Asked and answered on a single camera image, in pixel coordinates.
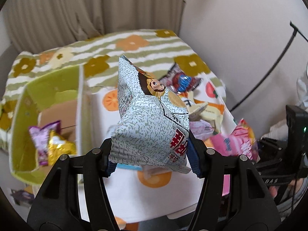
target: purple candy wrapper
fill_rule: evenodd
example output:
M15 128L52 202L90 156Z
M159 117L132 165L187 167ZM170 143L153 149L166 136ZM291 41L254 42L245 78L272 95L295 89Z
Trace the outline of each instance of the purple candy wrapper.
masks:
M42 128L37 126L29 127L29 133L34 143L35 148L38 151L38 164L40 166L48 165L48 139L49 132L51 130L56 131L58 134L61 131L61 121L56 121L45 125Z
M194 134L195 138L203 141L211 137L214 131L211 124L202 119L197 122L189 122L189 128Z

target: orange flower pattern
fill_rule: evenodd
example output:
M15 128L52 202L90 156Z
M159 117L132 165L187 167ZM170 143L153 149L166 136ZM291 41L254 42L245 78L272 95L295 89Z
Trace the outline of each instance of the orange flower pattern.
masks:
M140 47L145 47L148 45L149 42L147 40L144 40L142 37L137 35L131 35L116 43L116 46L124 51L137 50Z
M124 228L125 228L126 222L125 222L123 219L121 219L121 218L115 216L115 221L116 221L116 223L118 224L119 229L124 229Z
M142 171L137 171L139 181L147 187L157 188L166 186L171 180L172 172L167 172L158 175L152 175L150 178L144 178L144 173Z
M117 111L119 110L119 104L118 104L118 91L112 90L108 92L104 98L103 98L103 106L108 111Z
M44 53L41 53L39 55L39 63L40 63L40 65L42 65L45 62L49 61L52 58L53 55L54 55L54 52L44 52Z

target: candy wrapper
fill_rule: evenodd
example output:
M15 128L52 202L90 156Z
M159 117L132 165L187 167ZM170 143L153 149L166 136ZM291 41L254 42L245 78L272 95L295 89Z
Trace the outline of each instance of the candy wrapper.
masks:
M61 121L49 123L42 128L39 128L37 126L29 127L29 133L34 143L34 146L37 150L38 164L40 166L48 165L47 144L48 144L48 139L49 139L49 132L51 130L54 130L57 133L60 133Z
M212 128L211 124L204 120L200 120L197 122L189 122L189 128L195 138L203 141L211 137L214 132L214 129Z
M209 122L216 132L220 133L224 116L224 105L209 102L199 116L201 119Z
M217 134L205 142L223 156L246 155L250 160L258 161L258 145L252 128L242 119L229 136Z
M201 82L201 78L185 75L179 65L175 63L160 82L166 85L174 93L182 93L194 90Z
M185 103L125 56L120 57L118 74L121 120L111 136L109 160L188 173Z
M48 165L54 165L62 154L76 155L76 145L51 130L48 141Z
M200 119L200 114L205 110L208 103L207 102L195 103L192 91L179 93L178 96L182 99L182 101L185 103L187 107L189 120L198 121Z

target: white speckled snack bag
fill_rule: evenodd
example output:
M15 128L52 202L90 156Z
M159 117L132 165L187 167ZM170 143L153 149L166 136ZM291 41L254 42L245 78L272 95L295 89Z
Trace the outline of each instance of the white speckled snack bag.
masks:
M190 171L185 103L125 56L119 60L118 102L121 120L111 136L111 162Z

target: floral blanket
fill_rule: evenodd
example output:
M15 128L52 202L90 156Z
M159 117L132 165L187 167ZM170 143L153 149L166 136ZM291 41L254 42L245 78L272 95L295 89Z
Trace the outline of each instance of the floral blanket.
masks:
M225 90L201 58L170 30L134 30L78 41L40 54L21 52L8 75L0 104L0 148L7 150L14 109L23 87L33 79L70 65L83 65L87 83L95 93L117 86L118 61L125 55L133 64L160 79L176 61L189 76L207 74L225 100Z

